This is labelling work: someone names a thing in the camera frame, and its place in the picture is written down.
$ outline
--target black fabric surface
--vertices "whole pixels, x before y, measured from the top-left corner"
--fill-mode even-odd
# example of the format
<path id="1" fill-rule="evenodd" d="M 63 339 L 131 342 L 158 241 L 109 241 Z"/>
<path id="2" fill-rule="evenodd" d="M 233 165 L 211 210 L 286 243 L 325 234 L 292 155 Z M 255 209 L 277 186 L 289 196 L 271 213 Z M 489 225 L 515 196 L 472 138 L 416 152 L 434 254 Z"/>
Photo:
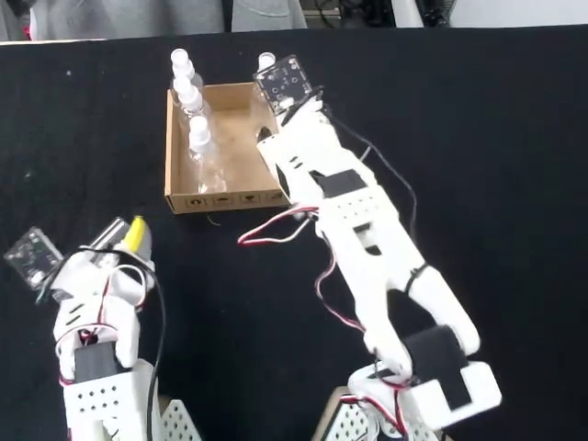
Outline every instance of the black fabric surface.
<path id="1" fill-rule="evenodd" d="M 327 264 L 306 231 L 235 246 L 275 210 L 174 217 L 164 198 L 168 54 L 209 83 L 250 78 L 261 51 L 297 53 L 334 113 L 381 147 L 419 196 L 419 243 L 478 326 L 502 406 L 450 430 L 558 439 L 581 427 L 588 28 L 288 31 L 0 49 L 0 251 L 31 225 L 63 250 L 115 216 L 145 215 L 169 312 L 161 393 L 204 439 L 305 440 L 326 400 L 371 361 L 312 292 Z M 363 147 L 343 137 L 357 151 Z M 405 213 L 410 200 L 367 163 Z M 290 231 L 294 223 L 276 228 Z M 36 308 L 0 266 L 2 438 L 66 437 L 54 305 Z M 350 311 L 340 276 L 325 286 Z M 403 333 L 424 314 L 395 313 Z M 155 298 L 141 316 L 153 360 Z"/>

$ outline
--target clear plastic bottle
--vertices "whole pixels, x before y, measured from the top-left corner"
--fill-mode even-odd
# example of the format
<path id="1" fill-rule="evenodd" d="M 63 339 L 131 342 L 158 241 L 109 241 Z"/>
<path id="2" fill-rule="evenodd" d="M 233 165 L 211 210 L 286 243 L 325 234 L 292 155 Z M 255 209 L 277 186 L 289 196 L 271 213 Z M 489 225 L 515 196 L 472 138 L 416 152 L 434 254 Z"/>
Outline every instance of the clear plastic bottle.
<path id="1" fill-rule="evenodd" d="M 194 64 L 191 62 L 190 57 L 188 57 L 187 52 L 183 49 L 175 49 L 172 51 L 170 58 L 172 60 L 174 78 L 184 76 L 202 92 L 204 82 L 202 81 L 202 77 L 194 69 Z"/>
<path id="2" fill-rule="evenodd" d="M 276 55 L 271 52 L 264 52 L 257 58 L 258 66 L 257 71 L 261 72 L 264 69 L 274 65 L 276 63 Z M 271 124 L 274 119 L 274 114 L 267 103 L 266 96 L 261 91 L 257 84 L 254 85 L 254 89 L 251 95 L 251 121 L 255 130 L 255 137 L 259 136 L 259 131 Z"/>
<path id="3" fill-rule="evenodd" d="M 178 76 L 174 80 L 174 90 L 177 94 L 178 104 L 188 120 L 196 115 L 210 117 L 209 103 L 204 100 L 198 88 L 192 85 L 186 77 Z"/>
<path id="4" fill-rule="evenodd" d="M 203 116 L 190 120 L 188 154 L 198 183 L 198 193 L 227 191 L 219 151 L 210 134 L 209 123 Z"/>

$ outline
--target cardboard box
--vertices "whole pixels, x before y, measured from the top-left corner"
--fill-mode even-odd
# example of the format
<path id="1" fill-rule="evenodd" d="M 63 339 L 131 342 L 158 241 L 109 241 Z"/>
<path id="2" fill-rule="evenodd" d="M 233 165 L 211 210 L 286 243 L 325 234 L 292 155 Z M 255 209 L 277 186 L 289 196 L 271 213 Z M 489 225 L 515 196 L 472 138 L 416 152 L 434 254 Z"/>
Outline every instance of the cardboard box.
<path id="1" fill-rule="evenodd" d="M 212 109 L 210 124 L 220 151 L 227 192 L 199 194 L 182 136 L 182 115 L 167 93 L 164 195 L 174 214 L 288 205 L 257 151 L 250 118 L 253 83 L 208 85 L 203 96 Z"/>

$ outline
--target black strap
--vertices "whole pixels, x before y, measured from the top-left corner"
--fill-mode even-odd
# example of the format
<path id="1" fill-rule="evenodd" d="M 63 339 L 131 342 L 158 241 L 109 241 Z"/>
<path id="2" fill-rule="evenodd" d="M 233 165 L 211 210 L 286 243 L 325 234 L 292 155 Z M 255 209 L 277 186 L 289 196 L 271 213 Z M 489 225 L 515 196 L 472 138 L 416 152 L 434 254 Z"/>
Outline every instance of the black strap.
<path id="1" fill-rule="evenodd" d="M 427 264 L 425 262 L 421 266 L 419 266 L 418 268 L 415 268 L 411 271 L 411 278 L 409 278 L 408 282 L 406 283 L 406 288 L 404 289 L 404 294 L 406 294 L 408 296 L 409 291 L 413 287 L 414 280 L 416 280 L 423 273 L 423 271 L 426 270 L 426 268 L 428 266 L 429 266 L 429 264 Z"/>

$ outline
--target white bottle cap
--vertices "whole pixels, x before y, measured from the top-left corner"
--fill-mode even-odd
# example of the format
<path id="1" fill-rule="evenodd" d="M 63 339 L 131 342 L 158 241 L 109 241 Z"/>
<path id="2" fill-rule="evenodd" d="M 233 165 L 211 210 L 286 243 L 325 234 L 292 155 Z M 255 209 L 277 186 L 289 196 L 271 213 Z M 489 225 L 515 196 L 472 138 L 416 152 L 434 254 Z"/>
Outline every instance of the white bottle cap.
<path id="1" fill-rule="evenodd" d="M 198 111 L 202 109 L 202 94 L 185 76 L 178 76 L 174 80 L 174 90 L 185 110 Z"/>
<path id="2" fill-rule="evenodd" d="M 190 120 L 189 148 L 198 153 L 212 150 L 209 122 L 206 118 L 196 116 Z"/>
<path id="3" fill-rule="evenodd" d="M 264 69 L 267 69 L 269 66 L 273 66 L 274 64 L 276 64 L 276 55 L 274 55 L 272 52 L 264 52 L 261 55 L 259 55 L 259 57 L 257 58 L 257 62 L 258 62 L 258 68 L 257 71 L 263 71 Z"/>
<path id="4" fill-rule="evenodd" d="M 174 71 L 174 77 L 185 76 L 189 80 L 194 78 L 196 71 L 194 70 L 194 64 L 190 61 L 190 57 L 187 56 L 187 52 L 183 49 L 175 49 L 172 51 L 170 56 L 172 60 L 172 71 Z"/>

